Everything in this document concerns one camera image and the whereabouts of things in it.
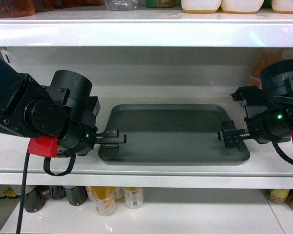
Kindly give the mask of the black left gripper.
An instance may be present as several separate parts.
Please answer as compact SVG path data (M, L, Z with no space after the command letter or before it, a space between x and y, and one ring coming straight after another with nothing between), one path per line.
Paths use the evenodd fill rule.
M96 117L100 110L97 96L89 97L85 103L68 98L65 109L68 111L68 126L60 135L57 156L69 156L74 153L85 156L97 144L114 147L126 144L126 135L119 136L118 130L104 130L97 133Z

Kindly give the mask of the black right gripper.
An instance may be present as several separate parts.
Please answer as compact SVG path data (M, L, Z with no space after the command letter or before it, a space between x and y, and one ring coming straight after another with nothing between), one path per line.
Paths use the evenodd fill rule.
M239 87L231 97L245 109L247 129L237 129L232 120L222 121L222 131L217 134L227 149L241 149L243 141L251 138L259 144L290 141L291 129L282 109L270 107L262 89L256 86Z

